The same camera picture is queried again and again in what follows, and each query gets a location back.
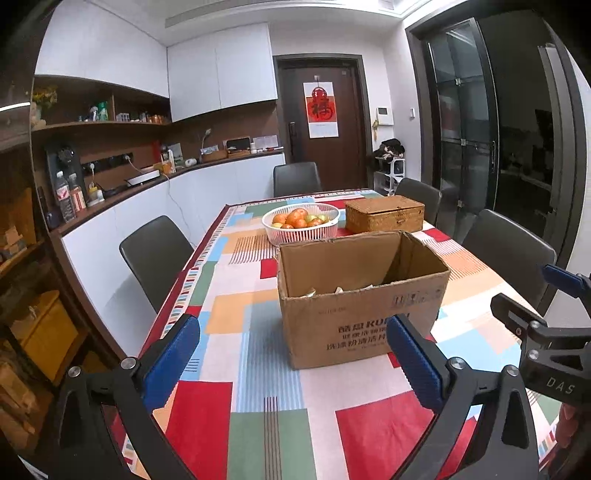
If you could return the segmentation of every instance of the white cabinet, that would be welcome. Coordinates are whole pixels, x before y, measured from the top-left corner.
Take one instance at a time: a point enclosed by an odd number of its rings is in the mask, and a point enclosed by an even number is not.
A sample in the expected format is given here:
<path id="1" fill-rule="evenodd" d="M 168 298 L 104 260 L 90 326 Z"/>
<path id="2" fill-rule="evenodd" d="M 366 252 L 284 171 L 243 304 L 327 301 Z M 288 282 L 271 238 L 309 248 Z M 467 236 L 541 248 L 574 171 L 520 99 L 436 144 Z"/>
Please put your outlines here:
<path id="1" fill-rule="evenodd" d="M 98 80 L 168 97 L 166 48 L 82 0 L 64 0 L 57 6 L 35 74 Z"/>
<path id="2" fill-rule="evenodd" d="M 283 154 L 277 154 L 188 171 L 118 203 L 62 238 L 86 295 L 127 355 L 139 354 L 156 313 L 119 244 L 167 215 L 198 245 L 225 205 L 271 197 L 273 168 L 284 163 Z"/>
<path id="3" fill-rule="evenodd" d="M 247 25 L 215 36 L 222 108 L 276 99 L 269 26 Z"/>
<path id="4" fill-rule="evenodd" d="M 277 98 L 267 24 L 230 28 L 168 48 L 173 121 Z"/>
<path id="5" fill-rule="evenodd" d="M 168 85 L 173 121 L 221 108 L 215 36 L 168 48 Z"/>

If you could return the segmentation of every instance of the cable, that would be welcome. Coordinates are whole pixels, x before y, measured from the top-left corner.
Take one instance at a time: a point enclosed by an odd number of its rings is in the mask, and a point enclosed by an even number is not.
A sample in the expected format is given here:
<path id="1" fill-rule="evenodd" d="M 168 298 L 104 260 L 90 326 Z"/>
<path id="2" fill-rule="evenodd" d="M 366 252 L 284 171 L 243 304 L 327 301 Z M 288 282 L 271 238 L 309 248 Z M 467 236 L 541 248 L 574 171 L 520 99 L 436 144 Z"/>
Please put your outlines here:
<path id="1" fill-rule="evenodd" d="M 136 167 L 133 163 L 131 163 L 131 158 L 129 157 L 129 155 L 126 155 L 125 158 L 127 159 L 127 161 L 129 162 L 129 165 L 131 165 L 133 168 L 135 168 L 137 171 L 139 171 L 140 173 L 144 173 L 142 172 L 138 167 Z M 183 218 L 183 222 L 185 223 L 185 226 L 187 227 L 187 232 L 189 232 L 189 238 L 191 238 L 191 227 L 189 227 L 189 223 L 187 221 L 187 219 L 184 217 L 184 212 L 183 209 L 181 208 L 181 206 L 177 203 L 177 201 L 173 198 L 173 196 L 170 194 L 170 178 L 168 175 L 166 175 L 164 172 L 161 172 L 161 174 L 166 177 L 166 181 L 168 183 L 168 190 L 167 190 L 167 195 L 170 197 L 170 199 L 173 201 L 173 203 L 177 206 L 177 208 L 180 210 L 181 212 L 181 217 Z M 193 245 L 193 242 L 191 240 L 189 240 L 189 244 L 191 245 L 191 247 L 193 248 L 197 248 L 197 246 Z"/>

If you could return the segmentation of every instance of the flowers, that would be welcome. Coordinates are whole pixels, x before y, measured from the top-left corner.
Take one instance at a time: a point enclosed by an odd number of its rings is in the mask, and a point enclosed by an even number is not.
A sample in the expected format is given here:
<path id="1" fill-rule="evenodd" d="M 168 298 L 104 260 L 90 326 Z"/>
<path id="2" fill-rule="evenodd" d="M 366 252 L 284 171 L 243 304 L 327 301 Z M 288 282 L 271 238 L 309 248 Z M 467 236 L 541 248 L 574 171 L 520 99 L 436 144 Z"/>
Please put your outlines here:
<path id="1" fill-rule="evenodd" d="M 33 91 L 33 102 L 38 106 L 47 109 L 57 103 L 57 87 L 36 89 Z"/>

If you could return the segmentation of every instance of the dining table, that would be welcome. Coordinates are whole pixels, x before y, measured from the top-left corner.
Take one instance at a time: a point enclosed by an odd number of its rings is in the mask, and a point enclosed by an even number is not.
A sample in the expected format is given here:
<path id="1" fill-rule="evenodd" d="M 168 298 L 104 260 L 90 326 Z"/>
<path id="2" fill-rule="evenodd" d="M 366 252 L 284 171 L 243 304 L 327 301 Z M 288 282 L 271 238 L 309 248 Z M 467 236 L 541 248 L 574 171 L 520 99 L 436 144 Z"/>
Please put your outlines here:
<path id="1" fill-rule="evenodd" d="M 183 313 L 198 318 L 199 344 L 166 405 L 152 413 L 196 478 L 387 480 L 427 430 L 433 413 L 420 406 L 393 353 L 295 370 L 283 338 L 277 248 L 261 218 L 285 205 L 327 203 L 340 212 L 337 235 L 346 236 L 345 203 L 377 196 L 348 190 L 226 206 L 195 249 L 142 351 Z M 451 271 L 429 338 L 474 369 L 519 365 L 518 339 L 493 317 L 491 298 L 504 293 L 531 306 L 433 225 L 413 235 Z M 527 393 L 544 462 L 556 445 L 560 403 Z M 460 465 L 480 408 L 470 409 L 439 478 Z M 126 436 L 121 452 L 131 471 L 149 478 Z"/>

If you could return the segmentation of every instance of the chair backrest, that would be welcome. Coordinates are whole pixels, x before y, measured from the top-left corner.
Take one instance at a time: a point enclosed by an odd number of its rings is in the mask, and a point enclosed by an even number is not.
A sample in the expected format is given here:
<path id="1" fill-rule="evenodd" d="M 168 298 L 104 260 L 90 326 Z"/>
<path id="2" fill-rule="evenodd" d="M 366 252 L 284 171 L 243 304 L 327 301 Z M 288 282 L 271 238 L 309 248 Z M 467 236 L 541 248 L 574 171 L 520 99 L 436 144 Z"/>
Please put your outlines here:
<path id="1" fill-rule="evenodd" d="M 480 212 L 462 245 L 538 307 L 546 288 L 541 268 L 556 263 L 554 248 L 491 210 Z"/>
<path id="2" fill-rule="evenodd" d="M 318 167 L 312 161 L 277 165 L 273 169 L 275 197 L 322 192 Z"/>
<path id="3" fill-rule="evenodd" d="M 424 204 L 425 221 L 435 225 L 439 205 L 441 204 L 441 192 L 439 190 L 418 180 L 404 178 L 396 188 L 396 195 L 402 195 Z"/>
<path id="4" fill-rule="evenodd" d="M 174 222 L 162 215 L 123 240 L 119 252 L 157 312 L 193 247 Z"/>

